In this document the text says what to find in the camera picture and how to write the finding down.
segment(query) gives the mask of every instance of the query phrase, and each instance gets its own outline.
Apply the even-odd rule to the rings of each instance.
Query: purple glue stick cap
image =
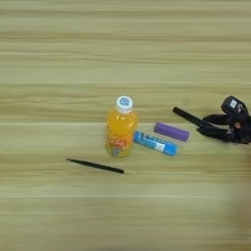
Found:
[[[169,125],[164,125],[162,123],[156,123],[154,131],[183,142],[186,142],[190,135],[189,131],[187,130],[179,129]]]

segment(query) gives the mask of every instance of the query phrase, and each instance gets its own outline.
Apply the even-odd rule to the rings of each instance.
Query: light wooden surface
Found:
[[[0,1],[0,250],[251,250],[250,147],[172,113],[220,112],[230,94],[251,108],[250,24],[244,0]],[[125,94],[140,130],[191,131],[177,157],[106,153]]]

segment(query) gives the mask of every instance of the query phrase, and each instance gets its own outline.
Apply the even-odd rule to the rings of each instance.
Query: blue glue stick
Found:
[[[174,156],[177,152],[177,146],[175,144],[154,136],[147,135],[140,131],[136,131],[134,133],[133,141],[135,143],[144,145],[146,147],[163,152],[168,155]]]

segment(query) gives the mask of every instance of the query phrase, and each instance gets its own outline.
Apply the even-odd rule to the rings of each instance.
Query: bottle label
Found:
[[[117,157],[122,157],[128,154],[129,148],[132,144],[133,135],[126,136],[115,135],[107,126],[107,148],[109,152]]]

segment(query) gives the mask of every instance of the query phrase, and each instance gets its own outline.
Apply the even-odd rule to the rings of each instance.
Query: orange liquid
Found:
[[[137,115],[133,111],[129,114],[120,114],[114,109],[109,113],[106,148],[113,156],[124,157],[129,154],[136,126]]]

